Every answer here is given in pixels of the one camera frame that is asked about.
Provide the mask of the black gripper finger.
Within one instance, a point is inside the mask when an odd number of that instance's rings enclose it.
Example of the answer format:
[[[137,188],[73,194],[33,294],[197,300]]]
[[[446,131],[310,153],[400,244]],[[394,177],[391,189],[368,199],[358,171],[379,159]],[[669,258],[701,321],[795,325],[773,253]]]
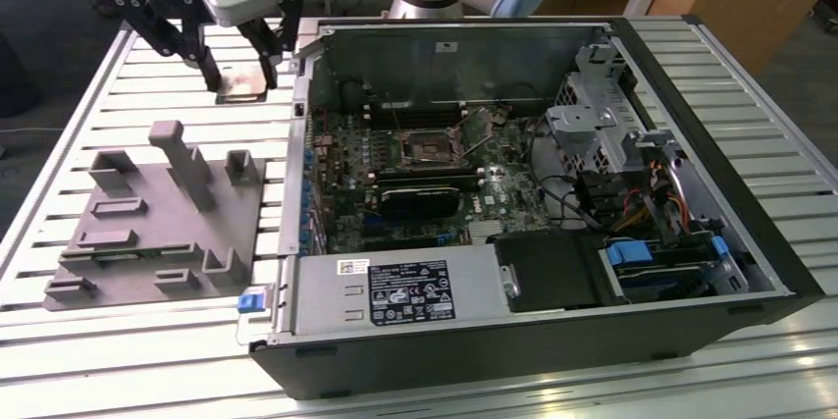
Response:
[[[279,0],[282,13],[279,27],[271,29],[264,18],[256,18],[239,25],[239,31],[259,55],[259,66],[267,88],[276,88],[275,66],[284,54],[296,47],[304,0]]]
[[[204,42],[211,23],[201,0],[107,0],[123,19],[164,57],[177,55],[200,71],[210,91],[218,91],[222,74]]]

